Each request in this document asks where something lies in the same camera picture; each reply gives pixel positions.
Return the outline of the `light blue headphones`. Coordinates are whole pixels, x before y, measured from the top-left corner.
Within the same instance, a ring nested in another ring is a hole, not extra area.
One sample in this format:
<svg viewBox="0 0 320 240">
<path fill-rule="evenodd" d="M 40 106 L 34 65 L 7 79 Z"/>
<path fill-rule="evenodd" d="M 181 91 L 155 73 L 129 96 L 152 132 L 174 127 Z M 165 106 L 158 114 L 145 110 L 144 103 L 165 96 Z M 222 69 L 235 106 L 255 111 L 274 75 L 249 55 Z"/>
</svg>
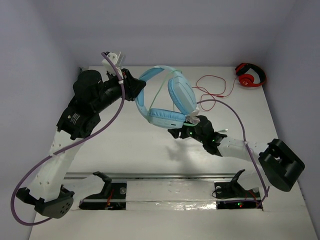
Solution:
<svg viewBox="0 0 320 240">
<path fill-rule="evenodd" d="M 157 65 L 140 75 L 138 78 L 146 84 L 154 84 L 157 76 L 167 72 L 164 80 L 157 83 L 159 87 L 151 97 L 146 93 L 146 86 L 134 100 L 139 113 L 151 125 L 163 129 L 180 129 L 186 122 L 186 116 L 197 108 L 197 99 L 190 81 L 181 70 L 171 66 Z"/>
</svg>

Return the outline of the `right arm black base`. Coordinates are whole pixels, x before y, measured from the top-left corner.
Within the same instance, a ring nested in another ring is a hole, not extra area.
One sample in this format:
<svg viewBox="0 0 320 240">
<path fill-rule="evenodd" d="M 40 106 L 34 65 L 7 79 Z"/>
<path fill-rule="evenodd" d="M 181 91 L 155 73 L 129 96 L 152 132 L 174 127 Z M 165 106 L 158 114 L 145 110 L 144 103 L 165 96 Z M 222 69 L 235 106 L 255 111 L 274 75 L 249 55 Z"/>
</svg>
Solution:
<svg viewBox="0 0 320 240">
<path fill-rule="evenodd" d="M 262 209 L 260 193 L 245 190 L 238 180 L 245 170 L 238 171 L 229 182 L 215 182 L 211 196 L 218 210 Z"/>
</svg>

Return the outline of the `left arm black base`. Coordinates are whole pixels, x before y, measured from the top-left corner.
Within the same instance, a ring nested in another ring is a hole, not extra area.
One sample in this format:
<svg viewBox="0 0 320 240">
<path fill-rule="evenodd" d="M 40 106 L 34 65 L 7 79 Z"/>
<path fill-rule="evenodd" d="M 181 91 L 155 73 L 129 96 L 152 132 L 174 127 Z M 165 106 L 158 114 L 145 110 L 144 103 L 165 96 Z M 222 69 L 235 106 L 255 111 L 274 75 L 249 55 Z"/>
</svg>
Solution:
<svg viewBox="0 0 320 240">
<path fill-rule="evenodd" d="M 88 194 L 79 202 L 81 210 L 126 210 L 127 182 L 113 182 L 106 174 L 96 171 L 92 174 L 101 187 L 97 193 Z"/>
</svg>

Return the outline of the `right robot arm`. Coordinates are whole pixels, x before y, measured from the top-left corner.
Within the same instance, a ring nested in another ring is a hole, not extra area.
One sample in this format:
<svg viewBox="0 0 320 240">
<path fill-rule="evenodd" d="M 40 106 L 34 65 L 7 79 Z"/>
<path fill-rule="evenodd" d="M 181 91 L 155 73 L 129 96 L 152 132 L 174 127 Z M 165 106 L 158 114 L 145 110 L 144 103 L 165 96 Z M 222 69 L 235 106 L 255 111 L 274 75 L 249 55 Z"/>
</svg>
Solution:
<svg viewBox="0 0 320 240">
<path fill-rule="evenodd" d="M 245 160 L 254 170 L 239 170 L 231 181 L 231 192 L 238 197 L 252 188 L 274 187 L 289 192 L 305 170 L 303 161 L 280 139 L 268 143 L 248 142 L 215 131 L 207 117 L 200 115 L 197 125 L 185 123 L 169 129 L 175 139 L 192 138 L 211 155 Z"/>
</svg>

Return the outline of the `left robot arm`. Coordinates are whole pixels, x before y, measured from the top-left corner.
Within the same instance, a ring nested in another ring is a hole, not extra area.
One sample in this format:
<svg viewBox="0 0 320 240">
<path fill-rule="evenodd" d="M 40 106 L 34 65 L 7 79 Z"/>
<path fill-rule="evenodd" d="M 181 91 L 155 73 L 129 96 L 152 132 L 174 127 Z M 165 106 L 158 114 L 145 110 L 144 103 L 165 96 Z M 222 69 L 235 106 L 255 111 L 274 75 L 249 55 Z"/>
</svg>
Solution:
<svg viewBox="0 0 320 240">
<path fill-rule="evenodd" d="M 85 142 L 107 129 L 120 114 L 125 101 L 134 101 L 145 88 L 146 82 L 131 75 L 128 69 L 120 76 L 107 74 L 103 81 L 97 70 L 82 71 L 72 88 L 74 96 L 61 114 L 49 154 L 22 178 L 26 180 L 36 169 L 33 181 L 22 187 L 20 181 L 13 191 L 10 209 L 21 224 L 15 210 L 15 199 L 34 207 L 46 221 L 60 219 L 72 206 L 82 205 L 88 197 L 110 199 L 112 179 L 100 171 L 87 178 L 66 185 L 66 173 Z"/>
</svg>

